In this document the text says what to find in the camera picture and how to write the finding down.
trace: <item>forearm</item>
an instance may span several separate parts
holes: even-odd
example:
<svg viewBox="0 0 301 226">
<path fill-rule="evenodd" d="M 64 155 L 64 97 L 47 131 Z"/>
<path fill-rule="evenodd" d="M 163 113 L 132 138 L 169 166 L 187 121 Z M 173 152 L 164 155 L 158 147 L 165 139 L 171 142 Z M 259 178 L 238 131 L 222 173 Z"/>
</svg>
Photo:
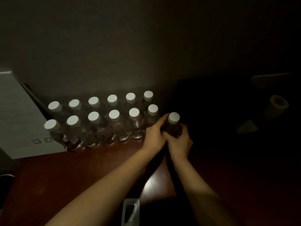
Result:
<svg viewBox="0 0 301 226">
<path fill-rule="evenodd" d="M 217 194 L 201 178 L 187 159 L 173 160 L 175 169 L 200 225 L 233 226 L 235 220 L 225 210 Z"/>
<path fill-rule="evenodd" d="M 70 202 L 47 226 L 105 225 L 153 156 L 152 151 L 140 149 Z"/>
</svg>

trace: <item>person's left hand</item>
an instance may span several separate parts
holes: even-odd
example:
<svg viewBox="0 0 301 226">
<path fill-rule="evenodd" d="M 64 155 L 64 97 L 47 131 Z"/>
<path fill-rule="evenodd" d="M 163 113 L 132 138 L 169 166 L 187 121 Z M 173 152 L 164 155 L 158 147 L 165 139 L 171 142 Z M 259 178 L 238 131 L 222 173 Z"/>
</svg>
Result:
<svg viewBox="0 0 301 226">
<path fill-rule="evenodd" d="M 142 148 L 150 150 L 154 154 L 157 154 L 163 148 L 166 139 L 161 135 L 160 128 L 168 115 L 168 113 L 165 114 L 156 124 L 146 129 L 146 136 Z"/>
</svg>

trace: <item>white bottle cap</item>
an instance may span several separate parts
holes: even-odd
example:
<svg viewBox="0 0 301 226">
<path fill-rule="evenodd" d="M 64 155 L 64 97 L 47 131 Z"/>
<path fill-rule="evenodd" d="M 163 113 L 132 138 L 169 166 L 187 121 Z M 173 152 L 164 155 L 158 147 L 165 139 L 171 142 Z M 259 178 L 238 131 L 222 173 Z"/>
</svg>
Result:
<svg viewBox="0 0 301 226">
<path fill-rule="evenodd" d="M 158 113 L 158 106 L 152 104 L 148 107 L 148 113 L 150 115 L 156 115 Z"/>
<path fill-rule="evenodd" d="M 112 110 L 111 112 L 109 112 L 109 118 L 112 120 L 112 121 L 116 121 L 118 120 L 120 117 L 120 113 L 118 110 L 114 109 Z"/>
<path fill-rule="evenodd" d="M 130 115 L 130 118 L 137 118 L 137 116 L 139 116 L 139 109 L 137 108 L 132 108 L 130 109 L 129 111 L 129 115 Z"/>
<path fill-rule="evenodd" d="M 67 119 L 67 125 L 69 126 L 77 126 L 80 123 L 80 119 L 78 118 L 78 116 L 71 116 Z"/>
<path fill-rule="evenodd" d="M 57 129 L 59 127 L 59 125 L 60 124 L 56 120 L 51 119 L 51 120 L 48 120 L 45 122 L 44 128 L 48 131 L 53 131 L 53 130 Z"/>
<path fill-rule="evenodd" d="M 170 113 L 170 115 L 168 116 L 168 121 L 171 124 L 176 124 L 178 123 L 180 120 L 180 115 L 176 112 L 172 112 Z"/>
<path fill-rule="evenodd" d="M 117 102 L 118 102 L 118 99 L 117 99 L 117 96 L 116 96 L 116 95 L 112 94 L 112 95 L 108 96 L 108 103 L 109 103 L 110 105 L 114 105 L 114 104 L 116 104 Z"/>
<path fill-rule="evenodd" d="M 136 99 L 136 95 L 134 93 L 128 93 L 126 95 L 126 101 L 127 102 L 134 102 Z"/>
<path fill-rule="evenodd" d="M 153 92 L 152 91 L 145 91 L 144 92 L 144 99 L 147 101 L 150 101 L 153 98 Z"/>
<path fill-rule="evenodd" d="M 79 109 L 81 107 L 81 103 L 77 99 L 73 99 L 69 102 L 69 107 L 71 109 Z"/>
<path fill-rule="evenodd" d="M 51 112 L 60 112 L 62 110 L 62 105 L 55 101 L 55 102 L 51 102 L 49 105 L 48 105 L 48 109 L 51 111 Z"/>
<path fill-rule="evenodd" d="M 91 97 L 88 101 L 89 105 L 92 107 L 96 107 L 100 104 L 98 97 Z"/>
<path fill-rule="evenodd" d="M 88 115 L 88 119 L 89 121 L 91 121 L 92 123 L 96 123 L 100 120 L 100 116 L 98 112 L 92 112 Z"/>
</svg>

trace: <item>finger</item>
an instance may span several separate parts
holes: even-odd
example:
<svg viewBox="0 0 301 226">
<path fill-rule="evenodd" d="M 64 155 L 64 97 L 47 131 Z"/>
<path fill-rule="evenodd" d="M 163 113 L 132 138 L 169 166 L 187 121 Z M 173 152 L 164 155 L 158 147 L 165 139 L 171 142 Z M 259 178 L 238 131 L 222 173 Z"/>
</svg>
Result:
<svg viewBox="0 0 301 226">
<path fill-rule="evenodd" d="M 182 127 L 182 135 L 189 136 L 187 125 L 180 123 L 180 126 Z"/>
<path fill-rule="evenodd" d="M 175 140 L 174 137 L 172 137 L 170 134 L 168 134 L 167 132 L 163 132 L 163 136 L 165 137 L 165 139 L 169 142 L 172 140 Z"/>
<path fill-rule="evenodd" d="M 169 113 L 166 113 L 163 117 L 161 117 L 156 124 L 154 124 L 154 126 L 157 126 L 157 127 L 161 127 L 164 123 L 164 121 L 166 120 L 166 118 L 168 117 Z"/>
</svg>

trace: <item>person's right hand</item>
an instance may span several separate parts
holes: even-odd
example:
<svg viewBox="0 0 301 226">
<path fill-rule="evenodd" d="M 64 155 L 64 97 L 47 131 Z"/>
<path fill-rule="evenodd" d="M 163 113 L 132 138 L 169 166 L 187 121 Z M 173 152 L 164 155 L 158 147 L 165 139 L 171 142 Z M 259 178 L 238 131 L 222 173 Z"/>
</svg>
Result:
<svg viewBox="0 0 301 226">
<path fill-rule="evenodd" d="M 172 160 L 187 159 L 187 155 L 193 142 L 189 137 L 187 125 L 180 124 L 182 127 L 182 134 L 177 138 L 172 137 L 167 132 L 163 136 L 168 141 L 168 148 Z"/>
</svg>

